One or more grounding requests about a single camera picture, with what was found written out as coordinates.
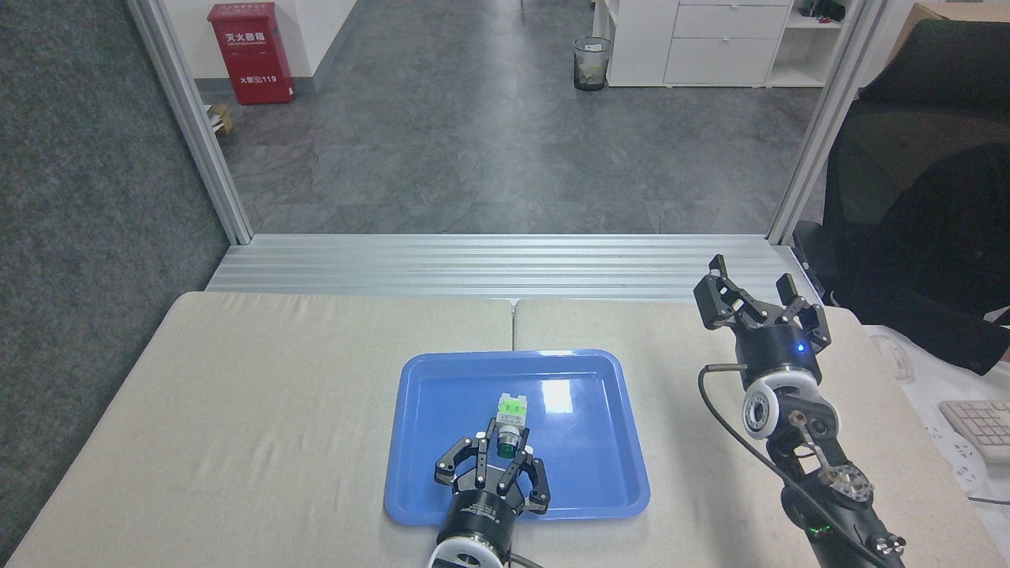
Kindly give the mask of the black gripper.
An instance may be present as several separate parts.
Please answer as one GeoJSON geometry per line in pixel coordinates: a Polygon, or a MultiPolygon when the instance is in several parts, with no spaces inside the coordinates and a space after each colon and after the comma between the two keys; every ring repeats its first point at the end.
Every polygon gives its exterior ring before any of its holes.
{"type": "Polygon", "coordinates": [[[487,432],[462,436],[434,464],[434,481],[454,488],[440,542],[477,536],[491,545],[511,545],[520,514],[546,514],[551,506],[544,461],[531,448],[519,450],[501,474],[500,495],[492,480],[489,449],[487,432]]]}
{"type": "Polygon", "coordinates": [[[695,286],[694,298],[707,330],[735,332],[737,362],[747,366],[743,378],[761,378],[786,367],[822,377],[816,353],[831,344],[823,306],[802,296],[789,273],[776,281],[776,291],[782,312],[775,317],[776,326],[765,326],[772,306],[736,285],[724,256],[717,254],[695,286]]]}

